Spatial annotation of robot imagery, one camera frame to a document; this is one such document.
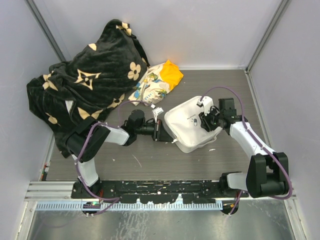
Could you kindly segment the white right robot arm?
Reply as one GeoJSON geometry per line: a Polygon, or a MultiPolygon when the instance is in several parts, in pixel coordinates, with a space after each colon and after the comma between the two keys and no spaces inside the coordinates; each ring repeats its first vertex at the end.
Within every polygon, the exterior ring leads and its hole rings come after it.
{"type": "Polygon", "coordinates": [[[231,197],[237,190],[247,192],[253,198],[272,197],[288,199],[293,193],[289,178],[289,161],[283,152],[275,152],[253,131],[243,114],[238,114],[233,98],[221,98],[218,106],[208,96],[201,97],[201,127],[207,132],[224,130],[244,150],[249,158],[246,173],[227,172],[219,179],[219,191],[231,197]]]}

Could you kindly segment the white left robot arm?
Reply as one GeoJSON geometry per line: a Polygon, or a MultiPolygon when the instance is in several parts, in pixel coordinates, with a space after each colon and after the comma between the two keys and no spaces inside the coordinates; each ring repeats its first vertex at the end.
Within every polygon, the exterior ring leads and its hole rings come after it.
{"type": "Polygon", "coordinates": [[[158,118],[161,108],[153,111],[154,117],[146,120],[142,110],[133,110],[120,127],[87,117],[66,137],[65,147],[75,161],[82,192],[88,198],[95,198],[101,191],[95,156],[104,143],[129,146],[138,135],[150,136],[155,142],[173,142],[174,138],[165,130],[163,121],[158,118]]]}

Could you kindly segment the grey medicine kit case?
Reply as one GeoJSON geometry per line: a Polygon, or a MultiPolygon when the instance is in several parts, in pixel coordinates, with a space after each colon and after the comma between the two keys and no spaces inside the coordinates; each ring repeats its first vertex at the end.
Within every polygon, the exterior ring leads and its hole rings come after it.
{"type": "Polygon", "coordinates": [[[177,147],[186,154],[214,142],[223,130],[217,127],[208,132],[201,127],[199,114],[204,110],[197,105],[200,98],[195,96],[170,109],[164,115],[166,130],[174,138],[177,147]]]}

